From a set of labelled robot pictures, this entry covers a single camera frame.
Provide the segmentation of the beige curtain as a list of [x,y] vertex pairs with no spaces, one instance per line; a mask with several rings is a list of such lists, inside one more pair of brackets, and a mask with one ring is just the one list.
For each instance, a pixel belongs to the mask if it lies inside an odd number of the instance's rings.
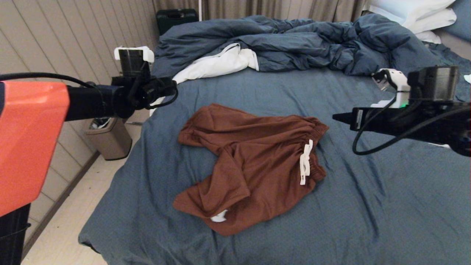
[[[155,10],[191,8],[198,0],[152,0]],[[355,21],[366,0],[202,0],[202,20],[238,19],[262,15],[279,20]]]

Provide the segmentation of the crumpled blue duvet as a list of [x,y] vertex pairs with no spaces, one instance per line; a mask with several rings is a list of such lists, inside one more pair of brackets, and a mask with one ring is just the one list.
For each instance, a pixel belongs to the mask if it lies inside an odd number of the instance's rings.
[[253,51],[254,69],[261,72],[327,67],[365,76],[382,68],[407,74],[441,64],[409,29],[379,14],[355,22],[256,15],[173,26],[159,39],[152,74],[175,77],[196,60],[215,56],[232,44]]

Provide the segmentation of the blue bed sheet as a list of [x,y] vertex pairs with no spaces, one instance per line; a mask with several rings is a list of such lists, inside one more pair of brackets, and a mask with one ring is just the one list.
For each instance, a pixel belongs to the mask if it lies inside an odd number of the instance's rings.
[[[250,68],[186,81],[143,125],[126,163],[79,233],[109,265],[471,265],[470,159],[402,140],[357,156],[355,132],[332,119],[391,94],[341,71]],[[329,126],[316,153],[326,178],[289,212],[223,237],[173,208],[216,156],[178,133],[212,103],[258,116],[314,116]]]

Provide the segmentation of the large white pillow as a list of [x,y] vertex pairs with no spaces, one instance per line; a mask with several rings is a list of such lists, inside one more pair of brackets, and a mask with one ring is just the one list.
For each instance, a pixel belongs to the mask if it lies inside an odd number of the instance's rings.
[[407,27],[434,15],[456,0],[366,0],[364,10],[380,14]]

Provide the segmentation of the brown elastic-waist shorts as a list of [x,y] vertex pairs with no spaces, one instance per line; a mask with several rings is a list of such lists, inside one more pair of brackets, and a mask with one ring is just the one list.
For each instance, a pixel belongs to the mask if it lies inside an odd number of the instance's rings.
[[328,129],[311,116],[200,108],[178,142],[204,147],[217,161],[210,176],[176,196],[174,208],[202,218],[222,236],[286,213],[325,178],[315,148]]

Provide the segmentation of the blue pillow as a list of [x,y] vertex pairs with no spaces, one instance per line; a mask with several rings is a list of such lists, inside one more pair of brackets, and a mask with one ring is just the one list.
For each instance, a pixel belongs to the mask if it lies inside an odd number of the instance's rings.
[[450,7],[457,19],[443,30],[461,40],[471,42],[471,0],[455,0]]

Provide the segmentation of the white duvet lining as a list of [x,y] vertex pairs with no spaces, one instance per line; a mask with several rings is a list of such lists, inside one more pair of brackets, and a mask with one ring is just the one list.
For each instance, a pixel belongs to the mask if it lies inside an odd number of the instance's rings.
[[246,68],[260,71],[256,52],[240,43],[225,44],[207,53],[200,47],[160,49],[151,74],[170,77],[177,84],[201,78],[219,77]]

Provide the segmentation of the brown square trash bin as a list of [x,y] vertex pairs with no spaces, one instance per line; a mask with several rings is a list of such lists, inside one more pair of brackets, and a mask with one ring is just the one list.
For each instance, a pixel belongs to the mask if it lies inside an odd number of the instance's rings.
[[85,135],[105,160],[120,160],[131,152],[132,138],[123,119],[111,117],[109,124],[99,130],[90,130],[92,119],[84,126]]

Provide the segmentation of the bin liner bag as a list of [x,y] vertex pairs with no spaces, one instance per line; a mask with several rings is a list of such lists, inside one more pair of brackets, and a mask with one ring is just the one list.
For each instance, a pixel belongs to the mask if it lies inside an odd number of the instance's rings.
[[89,129],[99,130],[99,129],[105,128],[109,124],[110,121],[111,121],[111,117],[92,119]]

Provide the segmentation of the black suitcase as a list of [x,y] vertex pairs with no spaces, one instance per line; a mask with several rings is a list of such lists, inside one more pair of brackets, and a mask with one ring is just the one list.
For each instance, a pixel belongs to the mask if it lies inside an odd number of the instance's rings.
[[156,12],[155,16],[159,35],[165,34],[173,26],[199,21],[198,13],[191,8],[159,10]]

